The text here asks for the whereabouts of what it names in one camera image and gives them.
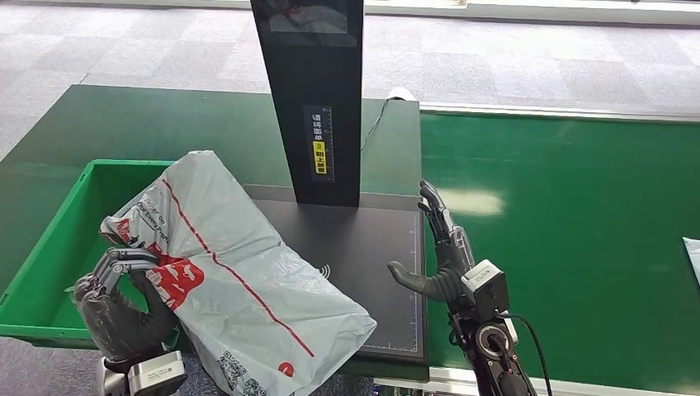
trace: black vertical panel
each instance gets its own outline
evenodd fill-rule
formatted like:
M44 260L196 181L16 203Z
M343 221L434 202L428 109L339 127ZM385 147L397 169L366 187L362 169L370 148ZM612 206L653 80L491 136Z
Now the black vertical panel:
M362 1L251 5L297 202L357 207Z

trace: wireless symbol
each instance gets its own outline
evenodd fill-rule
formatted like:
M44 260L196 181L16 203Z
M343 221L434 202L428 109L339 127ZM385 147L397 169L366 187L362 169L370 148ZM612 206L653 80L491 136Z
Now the wireless symbol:
M326 264L325 266L320 267L319 272L321 273L322 277L328 279L330 276L330 266Z

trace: red circle logo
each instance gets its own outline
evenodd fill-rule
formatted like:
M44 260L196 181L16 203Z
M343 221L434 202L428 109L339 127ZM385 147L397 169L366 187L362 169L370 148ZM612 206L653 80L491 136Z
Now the red circle logo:
M292 377L294 375L294 366L289 362L283 362L277 369L287 377Z

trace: green table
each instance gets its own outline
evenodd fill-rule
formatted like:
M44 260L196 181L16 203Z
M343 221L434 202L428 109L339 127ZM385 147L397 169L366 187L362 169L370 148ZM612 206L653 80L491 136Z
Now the green table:
M366 127L380 106L364 102ZM421 172L433 182L477 258L506 271L554 379L700 394L700 287L680 239L700 238L700 124L488 113L428 111L419 125L417 104L392 103L363 152L362 190L415 194ZM17 229L0 239L0 290L89 160L189 149L216 150L242 182L290 185L269 96L69 89L0 163L0 226ZM464 367L444 306L428 305L428 326L431 365Z

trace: gray carpet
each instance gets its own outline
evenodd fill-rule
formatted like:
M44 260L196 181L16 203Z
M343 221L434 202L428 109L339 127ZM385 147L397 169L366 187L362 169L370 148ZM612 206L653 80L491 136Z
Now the gray carpet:
M698 30L367 16L364 43L365 97L404 86L421 101L700 114ZM77 83L270 89L250 12L0 1L0 158ZM0 394L94 394L98 357L0 338ZM187 364L182 393L215 394Z

